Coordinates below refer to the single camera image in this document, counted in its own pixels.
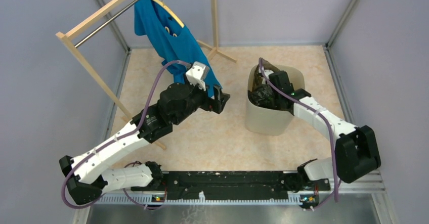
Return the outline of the cream plastic trash bin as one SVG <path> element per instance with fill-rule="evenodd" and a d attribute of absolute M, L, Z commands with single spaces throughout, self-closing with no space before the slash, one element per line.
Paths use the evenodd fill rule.
<path fill-rule="evenodd" d="M 293 84 L 294 89 L 305 88 L 305 79 L 301 71 L 294 67 L 276 65 L 284 70 Z M 278 136 L 284 133 L 293 120 L 293 115 L 287 111 L 278 111 L 262 108 L 254 105 L 245 94 L 245 120 L 244 125 L 250 132 L 270 136 Z"/>

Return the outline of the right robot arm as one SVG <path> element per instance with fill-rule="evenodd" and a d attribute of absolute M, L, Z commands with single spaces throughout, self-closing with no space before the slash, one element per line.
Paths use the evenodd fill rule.
<path fill-rule="evenodd" d="M 265 70 L 264 74 L 266 84 L 274 91 L 276 107 L 307 122 L 333 147 L 330 158 L 303 165 L 304 171 L 296 176 L 300 188 L 309 190 L 317 180 L 331 177 L 350 184 L 381 166 L 372 128 L 349 123 L 319 104 L 305 89 L 294 89 L 285 71 Z"/>

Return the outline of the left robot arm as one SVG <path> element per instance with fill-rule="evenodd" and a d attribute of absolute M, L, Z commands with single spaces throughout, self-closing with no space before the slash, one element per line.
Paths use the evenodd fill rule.
<path fill-rule="evenodd" d="M 59 164 L 65 181 L 62 199 L 66 205 L 81 209 L 94 204 L 104 194 L 120 189 L 160 188 L 163 173 L 160 165 L 148 161 L 140 165 L 111 169 L 111 166 L 133 151 L 170 134 L 198 109 L 222 113 L 230 95 L 213 86 L 213 96 L 197 85 L 173 83 L 160 93 L 156 104 L 134 116 L 114 136 L 80 156 L 64 156 Z"/>

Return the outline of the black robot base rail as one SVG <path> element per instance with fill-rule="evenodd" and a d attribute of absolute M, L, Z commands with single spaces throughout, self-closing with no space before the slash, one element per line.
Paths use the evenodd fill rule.
<path fill-rule="evenodd" d="M 159 191 L 167 200 L 286 200 L 289 193 L 330 191 L 328 179 L 310 181 L 296 171 L 169 171 L 156 185 L 133 192 Z"/>

